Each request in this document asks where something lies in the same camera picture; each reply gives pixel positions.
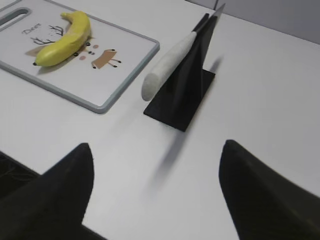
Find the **yellow banana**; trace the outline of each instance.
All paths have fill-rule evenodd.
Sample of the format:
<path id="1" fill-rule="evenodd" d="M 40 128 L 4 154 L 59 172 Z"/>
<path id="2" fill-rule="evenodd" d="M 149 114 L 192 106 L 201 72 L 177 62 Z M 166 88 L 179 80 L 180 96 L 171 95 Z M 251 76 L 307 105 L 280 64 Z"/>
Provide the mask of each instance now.
<path id="1" fill-rule="evenodd" d="M 72 23 L 70 29 L 61 39 L 44 47 L 36 55 L 34 65 L 49 67 L 63 62 L 78 51 L 90 36 L 90 20 L 84 12 L 64 12 L 61 17 Z"/>

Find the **cutting board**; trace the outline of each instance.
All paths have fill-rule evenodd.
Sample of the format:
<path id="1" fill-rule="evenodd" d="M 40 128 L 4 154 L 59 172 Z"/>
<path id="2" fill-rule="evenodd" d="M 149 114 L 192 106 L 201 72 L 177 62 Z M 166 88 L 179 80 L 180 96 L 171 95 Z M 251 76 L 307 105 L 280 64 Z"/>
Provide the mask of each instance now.
<path id="1" fill-rule="evenodd" d="M 76 54 L 53 67 L 33 65 L 42 48 L 68 31 L 70 23 L 60 14 L 73 11 L 51 0 L 18 0 L 0 10 L 0 68 L 93 112 L 105 113 L 160 44 L 88 15 L 92 33 Z M 0 87 L 5 84 L 6 79 L 0 79 Z"/>

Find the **knife handle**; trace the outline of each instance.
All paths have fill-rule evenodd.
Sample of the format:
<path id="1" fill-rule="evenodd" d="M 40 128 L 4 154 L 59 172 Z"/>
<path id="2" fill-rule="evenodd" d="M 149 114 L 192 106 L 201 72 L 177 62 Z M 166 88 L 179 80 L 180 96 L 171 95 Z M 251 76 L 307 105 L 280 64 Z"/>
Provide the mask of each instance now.
<path id="1" fill-rule="evenodd" d="M 144 79 L 141 96 L 145 101 L 150 101 L 175 71 L 177 66 L 190 51 L 197 33 L 192 31 L 188 36 L 171 48 L 154 66 Z"/>

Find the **black knife stand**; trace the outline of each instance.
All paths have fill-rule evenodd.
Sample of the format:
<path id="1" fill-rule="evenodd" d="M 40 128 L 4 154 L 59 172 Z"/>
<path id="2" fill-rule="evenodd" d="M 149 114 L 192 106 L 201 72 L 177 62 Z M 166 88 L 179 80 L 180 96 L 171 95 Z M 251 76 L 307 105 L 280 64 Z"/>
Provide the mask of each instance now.
<path id="1" fill-rule="evenodd" d="M 215 74 L 203 69 L 217 17 L 211 17 L 191 50 L 160 88 L 144 114 L 183 132 L 188 128 Z"/>

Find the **white table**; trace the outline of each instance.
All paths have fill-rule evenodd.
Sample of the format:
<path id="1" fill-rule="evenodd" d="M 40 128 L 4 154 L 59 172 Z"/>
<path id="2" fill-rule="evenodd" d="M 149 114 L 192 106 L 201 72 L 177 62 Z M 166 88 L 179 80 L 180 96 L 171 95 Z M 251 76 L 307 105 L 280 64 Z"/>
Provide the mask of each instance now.
<path id="1" fill-rule="evenodd" d="M 98 115 L 0 70 L 0 150 L 42 174 L 81 142 L 95 182 L 84 224 L 110 240 L 237 240 L 219 179 L 226 139 L 320 196 L 320 46 L 223 15 L 220 60 L 186 134 L 145 115 L 143 79 L 209 9 L 184 0 L 59 0 L 157 39 L 160 52 Z"/>

